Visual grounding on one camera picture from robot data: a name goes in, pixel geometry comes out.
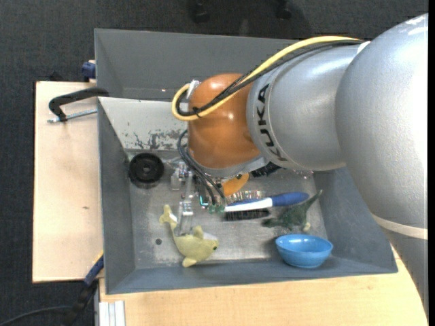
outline green toy dinosaur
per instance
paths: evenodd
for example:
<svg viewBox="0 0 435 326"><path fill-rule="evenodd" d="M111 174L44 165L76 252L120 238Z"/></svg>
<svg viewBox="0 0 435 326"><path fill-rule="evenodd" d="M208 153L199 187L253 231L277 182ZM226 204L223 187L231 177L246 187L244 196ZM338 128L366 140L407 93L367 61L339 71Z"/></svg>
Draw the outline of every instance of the green toy dinosaur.
<svg viewBox="0 0 435 326"><path fill-rule="evenodd" d="M311 205L321 196L323 191L319 190L313 197L309 198L303 203L290 206L276 219L266 219L262 222L263 226L275 227L282 226L293 230L293 226L301 226L303 232L308 232L310 223L307 222L307 211Z"/></svg>
<svg viewBox="0 0 435 326"><path fill-rule="evenodd" d="M163 215L160 216L161 224L168 222L171 226L172 237L178 251L185 256L183 267L193 266L195 263L203 261L210 256L219 246L218 239L208 233L204 233L200 225L193 227L193 234L184 234L182 236L174 235L174 229L177 227L177 217L172 214L169 205L164 206Z"/></svg>

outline blue toothbrush handle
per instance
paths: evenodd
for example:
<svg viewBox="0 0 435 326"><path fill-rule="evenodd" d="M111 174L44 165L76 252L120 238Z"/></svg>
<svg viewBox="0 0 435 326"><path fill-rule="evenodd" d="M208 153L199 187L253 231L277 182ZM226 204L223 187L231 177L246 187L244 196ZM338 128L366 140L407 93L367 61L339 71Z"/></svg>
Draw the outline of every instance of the blue toothbrush handle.
<svg viewBox="0 0 435 326"><path fill-rule="evenodd" d="M291 192L278 194L271 197L271 199L273 206L286 206L303 202L304 200L307 200L308 197L309 195L304 192Z"/></svg>

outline yellow toy fish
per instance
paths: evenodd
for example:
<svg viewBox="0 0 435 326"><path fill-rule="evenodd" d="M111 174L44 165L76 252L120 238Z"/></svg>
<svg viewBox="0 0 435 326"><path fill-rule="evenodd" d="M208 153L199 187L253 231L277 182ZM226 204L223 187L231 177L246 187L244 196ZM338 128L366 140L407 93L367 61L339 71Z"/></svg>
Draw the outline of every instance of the yellow toy fish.
<svg viewBox="0 0 435 326"><path fill-rule="evenodd" d="M193 227L193 234L185 234L183 236L174 235L174 229L177 227L177 217L172 214L169 205L164 206L163 215L160 216L161 224L168 222L171 226L172 237L178 251L185 256L183 267L193 266L196 262L203 261L208 258L214 250L219 246L218 239L208 233L204 233L200 225Z"/></svg>

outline chair wheel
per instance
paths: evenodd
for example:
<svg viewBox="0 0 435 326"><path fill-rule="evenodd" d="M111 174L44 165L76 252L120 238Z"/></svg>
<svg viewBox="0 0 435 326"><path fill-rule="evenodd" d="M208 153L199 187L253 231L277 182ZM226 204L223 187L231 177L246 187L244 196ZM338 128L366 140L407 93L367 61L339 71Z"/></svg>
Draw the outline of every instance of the chair wheel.
<svg viewBox="0 0 435 326"><path fill-rule="evenodd" d="M280 19L290 19L292 17L292 13L290 11L289 3L285 2L280 5L277 9L276 16Z"/></svg>
<svg viewBox="0 0 435 326"><path fill-rule="evenodd" d="M206 23L210 20L209 13L202 4L197 3L193 10L193 21L195 23Z"/></svg>

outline blue object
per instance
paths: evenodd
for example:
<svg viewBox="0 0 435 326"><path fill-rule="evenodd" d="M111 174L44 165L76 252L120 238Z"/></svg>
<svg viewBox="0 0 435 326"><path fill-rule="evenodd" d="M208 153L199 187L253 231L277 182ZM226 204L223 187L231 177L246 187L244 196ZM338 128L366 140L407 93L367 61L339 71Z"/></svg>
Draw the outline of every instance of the blue object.
<svg viewBox="0 0 435 326"><path fill-rule="evenodd" d="M93 267L90 269L89 273L84 278L84 283L86 286L91 286L92 282L97 277L97 274L104 267L104 255L101 255L100 258L97 259Z"/></svg>
<svg viewBox="0 0 435 326"><path fill-rule="evenodd" d="M273 206L287 206L303 202L308 197L309 195L304 192L291 192L272 196L271 199Z"/></svg>
<svg viewBox="0 0 435 326"><path fill-rule="evenodd" d="M287 234L275 243L284 262L299 268L320 267L334 247L330 241L308 234Z"/></svg>
<svg viewBox="0 0 435 326"><path fill-rule="evenodd" d="M263 199L246 199L235 202L225 208L226 212L246 211L255 209L265 209L272 206L288 206L303 202L308 199L309 195L304 192L290 192L277 194L276 196L266 197Z"/></svg>
<svg viewBox="0 0 435 326"><path fill-rule="evenodd" d="M94 79L95 78L95 64L91 62L85 62L82 65L82 75L84 77L87 77L88 79Z"/></svg>

